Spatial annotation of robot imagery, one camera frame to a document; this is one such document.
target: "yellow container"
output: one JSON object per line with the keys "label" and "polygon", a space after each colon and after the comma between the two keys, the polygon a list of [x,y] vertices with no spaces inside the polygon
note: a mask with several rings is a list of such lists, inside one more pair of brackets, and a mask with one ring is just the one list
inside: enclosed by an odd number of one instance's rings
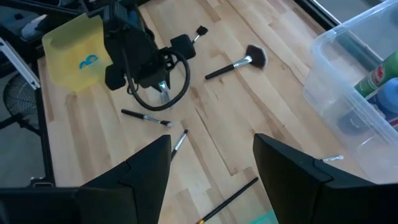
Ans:
{"label": "yellow container", "polygon": [[72,91],[104,80],[106,67],[112,64],[100,16],[82,14],[45,34],[42,42],[51,81]]}

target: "fan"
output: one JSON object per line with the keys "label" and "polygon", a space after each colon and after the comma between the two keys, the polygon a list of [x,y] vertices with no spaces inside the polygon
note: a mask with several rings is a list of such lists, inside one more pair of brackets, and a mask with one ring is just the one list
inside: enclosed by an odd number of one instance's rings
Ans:
{"label": "fan", "polygon": [[22,128],[40,135],[35,93],[22,75],[17,74],[8,81],[3,100],[11,117],[2,122],[1,128],[17,122]]}

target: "wooden table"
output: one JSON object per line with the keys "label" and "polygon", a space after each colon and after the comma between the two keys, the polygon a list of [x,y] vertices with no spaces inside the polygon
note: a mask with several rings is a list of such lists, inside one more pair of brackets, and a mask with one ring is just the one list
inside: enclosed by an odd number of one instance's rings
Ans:
{"label": "wooden table", "polygon": [[[144,110],[126,94],[99,83],[78,94],[55,86],[39,60],[55,179],[78,186],[119,164],[162,134],[173,142],[190,130],[170,171],[161,223],[195,223],[249,182],[258,172],[252,154],[254,133],[264,133],[322,158],[344,154],[331,164],[365,177],[341,149],[301,94],[310,70],[310,47],[324,32],[292,0],[152,0],[140,8],[159,47],[182,33],[209,33],[195,44],[189,60],[190,89],[171,110]],[[219,78],[204,76],[241,58],[248,44],[263,47],[264,70],[246,66]],[[172,72],[172,95],[184,79]],[[139,90],[153,105],[159,94]],[[121,109],[172,120],[166,128],[120,113]],[[249,223],[271,209],[258,182],[225,208],[213,223]]]}

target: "green bottle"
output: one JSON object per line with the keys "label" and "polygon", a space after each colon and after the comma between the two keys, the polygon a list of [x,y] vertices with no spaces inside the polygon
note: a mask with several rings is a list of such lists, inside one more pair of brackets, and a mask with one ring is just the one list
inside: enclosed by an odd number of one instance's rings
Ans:
{"label": "green bottle", "polygon": [[363,97],[367,97],[388,80],[395,77],[398,77],[398,51],[388,56],[381,65],[371,71],[371,73],[356,84],[354,88]]}

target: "clear plastic bin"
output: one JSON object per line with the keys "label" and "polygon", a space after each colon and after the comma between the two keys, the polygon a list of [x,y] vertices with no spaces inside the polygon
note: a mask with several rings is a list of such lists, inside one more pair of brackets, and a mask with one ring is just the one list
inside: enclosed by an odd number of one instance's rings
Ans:
{"label": "clear plastic bin", "polygon": [[100,16],[82,14],[45,34],[42,42],[51,81],[72,91],[104,80],[106,67],[112,64]]}
{"label": "clear plastic bin", "polygon": [[[395,0],[325,32],[312,47],[313,67],[303,89],[305,99],[377,184],[398,182],[398,132],[353,87],[398,50],[397,37]],[[353,128],[351,118],[364,126]]]}

